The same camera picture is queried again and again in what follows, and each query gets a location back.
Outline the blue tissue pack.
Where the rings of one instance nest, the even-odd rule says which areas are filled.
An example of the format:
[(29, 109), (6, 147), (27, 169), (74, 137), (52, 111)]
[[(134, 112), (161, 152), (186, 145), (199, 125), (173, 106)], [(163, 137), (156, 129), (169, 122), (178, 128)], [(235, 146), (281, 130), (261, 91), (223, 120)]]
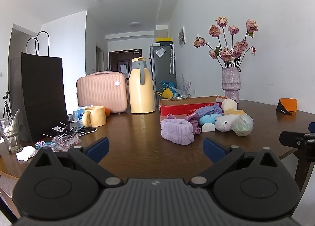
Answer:
[(83, 107), (79, 107), (78, 109), (73, 111), (73, 121), (79, 121), (82, 119), (82, 116), (84, 114), (84, 109)]

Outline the glass cup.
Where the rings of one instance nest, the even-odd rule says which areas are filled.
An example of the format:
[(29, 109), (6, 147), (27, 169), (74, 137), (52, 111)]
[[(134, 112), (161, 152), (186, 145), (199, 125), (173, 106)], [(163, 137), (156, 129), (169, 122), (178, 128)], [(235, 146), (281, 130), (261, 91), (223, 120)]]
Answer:
[(18, 117), (7, 117), (1, 119), (1, 137), (10, 153), (22, 150), (20, 125)]

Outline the yellow toy on pile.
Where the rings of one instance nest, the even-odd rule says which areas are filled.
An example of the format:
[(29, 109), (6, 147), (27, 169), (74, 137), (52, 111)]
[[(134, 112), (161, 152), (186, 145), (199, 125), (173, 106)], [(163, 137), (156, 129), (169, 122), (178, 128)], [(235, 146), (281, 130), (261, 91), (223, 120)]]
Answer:
[(162, 97), (163, 99), (173, 98), (173, 92), (169, 88), (164, 88), (163, 92), (156, 92), (156, 94)]

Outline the light blue plush toy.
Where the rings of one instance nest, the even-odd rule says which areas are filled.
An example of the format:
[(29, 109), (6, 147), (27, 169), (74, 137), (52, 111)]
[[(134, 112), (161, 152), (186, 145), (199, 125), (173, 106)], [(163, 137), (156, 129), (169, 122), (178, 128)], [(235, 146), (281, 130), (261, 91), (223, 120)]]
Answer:
[(222, 114), (208, 114), (204, 115), (199, 119), (199, 125), (203, 126), (204, 124), (215, 124), (218, 117), (221, 117)]

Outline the plastic soft ball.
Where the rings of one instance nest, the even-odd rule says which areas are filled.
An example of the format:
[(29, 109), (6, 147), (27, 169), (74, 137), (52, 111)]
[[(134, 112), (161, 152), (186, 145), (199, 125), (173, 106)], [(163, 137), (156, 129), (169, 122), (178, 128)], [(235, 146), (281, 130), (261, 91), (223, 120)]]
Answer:
[(232, 131), (236, 133), (237, 136), (248, 136), (253, 130), (254, 120), (249, 115), (240, 115), (232, 123)]

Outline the pink mini suitcase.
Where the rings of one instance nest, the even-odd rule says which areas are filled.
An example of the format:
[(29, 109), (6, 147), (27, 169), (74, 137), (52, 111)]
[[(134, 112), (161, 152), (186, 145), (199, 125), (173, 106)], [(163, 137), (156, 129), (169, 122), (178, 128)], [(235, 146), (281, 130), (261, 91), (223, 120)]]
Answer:
[(127, 80), (120, 72), (95, 72), (81, 77), (76, 89), (80, 107), (103, 106), (112, 113), (122, 113), (128, 107)]

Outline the white and yellow plush toy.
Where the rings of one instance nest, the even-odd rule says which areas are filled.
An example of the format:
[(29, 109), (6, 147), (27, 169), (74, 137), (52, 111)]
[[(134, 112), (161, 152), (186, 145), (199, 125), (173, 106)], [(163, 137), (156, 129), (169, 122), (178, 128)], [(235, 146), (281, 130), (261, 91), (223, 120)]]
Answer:
[(229, 109), (222, 116), (215, 118), (215, 129), (220, 132), (232, 130), (232, 123), (240, 116), (245, 115), (243, 110)]

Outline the purple drawstring pouch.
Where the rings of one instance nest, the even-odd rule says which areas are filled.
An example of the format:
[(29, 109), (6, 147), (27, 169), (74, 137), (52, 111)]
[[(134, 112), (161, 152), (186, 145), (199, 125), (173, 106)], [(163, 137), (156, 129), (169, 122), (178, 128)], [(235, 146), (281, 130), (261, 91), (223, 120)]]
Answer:
[(201, 118), (203, 116), (212, 115), (212, 114), (220, 114), (221, 115), (222, 109), (221, 109), (219, 103), (216, 102), (211, 106), (204, 106), (204, 107), (197, 109), (195, 111), (195, 113), (199, 115), (199, 118)]

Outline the orange fruit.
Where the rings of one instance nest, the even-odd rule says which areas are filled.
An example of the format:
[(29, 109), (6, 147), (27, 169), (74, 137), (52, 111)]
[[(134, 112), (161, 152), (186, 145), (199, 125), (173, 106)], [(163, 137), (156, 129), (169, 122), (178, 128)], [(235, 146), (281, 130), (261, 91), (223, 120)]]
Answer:
[(106, 115), (106, 117), (109, 117), (110, 116), (110, 114), (111, 114), (111, 111), (110, 111), (110, 109), (109, 108), (104, 108), (105, 109), (105, 115)]

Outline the lilac fluffy headband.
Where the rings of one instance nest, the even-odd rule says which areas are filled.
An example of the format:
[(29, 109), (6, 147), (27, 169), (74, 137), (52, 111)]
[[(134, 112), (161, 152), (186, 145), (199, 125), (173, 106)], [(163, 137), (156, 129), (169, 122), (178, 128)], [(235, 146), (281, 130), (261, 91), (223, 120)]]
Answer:
[(193, 126), (185, 119), (164, 119), (161, 121), (163, 139), (179, 145), (189, 145), (194, 141)]

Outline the black paper bag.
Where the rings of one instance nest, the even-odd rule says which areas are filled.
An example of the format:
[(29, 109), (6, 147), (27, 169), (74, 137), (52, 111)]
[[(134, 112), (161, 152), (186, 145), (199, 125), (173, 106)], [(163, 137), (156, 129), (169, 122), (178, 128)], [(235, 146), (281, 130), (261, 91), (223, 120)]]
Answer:
[(9, 92), (11, 111), (18, 115), (21, 140), (35, 143), (54, 127), (69, 128), (67, 118), (62, 58), (41, 56), (38, 37), (35, 54), (21, 52), (10, 59)]

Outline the white round sponge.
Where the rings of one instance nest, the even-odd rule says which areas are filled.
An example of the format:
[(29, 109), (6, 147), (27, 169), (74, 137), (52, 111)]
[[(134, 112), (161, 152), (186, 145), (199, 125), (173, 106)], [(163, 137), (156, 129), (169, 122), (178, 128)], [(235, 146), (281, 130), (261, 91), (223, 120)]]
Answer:
[(228, 110), (237, 110), (238, 109), (238, 104), (236, 101), (233, 99), (224, 99), (223, 102), (221, 103), (221, 109), (223, 112), (227, 112)]

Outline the dark brown door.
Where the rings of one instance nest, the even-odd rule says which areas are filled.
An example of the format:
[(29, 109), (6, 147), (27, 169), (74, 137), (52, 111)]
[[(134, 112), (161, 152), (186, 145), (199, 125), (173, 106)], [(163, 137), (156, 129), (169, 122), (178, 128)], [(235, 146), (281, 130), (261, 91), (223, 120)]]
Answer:
[(117, 71), (129, 79), (132, 70), (132, 60), (142, 56), (142, 50), (123, 50), (109, 52), (109, 66), (111, 71)]

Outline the red cardboard box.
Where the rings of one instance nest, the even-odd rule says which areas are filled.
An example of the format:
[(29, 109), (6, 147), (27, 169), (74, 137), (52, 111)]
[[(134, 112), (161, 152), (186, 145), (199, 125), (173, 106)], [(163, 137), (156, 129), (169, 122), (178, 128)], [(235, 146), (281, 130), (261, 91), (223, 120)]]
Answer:
[(172, 115), (190, 115), (201, 107), (213, 106), (215, 103), (221, 103), (226, 97), (204, 96), (191, 97), (187, 99), (162, 99), (158, 101), (160, 116)]

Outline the white small sponge block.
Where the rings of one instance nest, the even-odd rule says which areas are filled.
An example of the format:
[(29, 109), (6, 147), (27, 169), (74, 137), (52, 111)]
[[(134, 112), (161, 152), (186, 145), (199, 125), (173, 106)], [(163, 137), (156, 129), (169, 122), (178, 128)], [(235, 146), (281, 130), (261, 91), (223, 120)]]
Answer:
[(215, 125), (212, 123), (205, 123), (204, 125), (202, 125), (201, 130), (203, 133), (214, 132), (216, 128)]

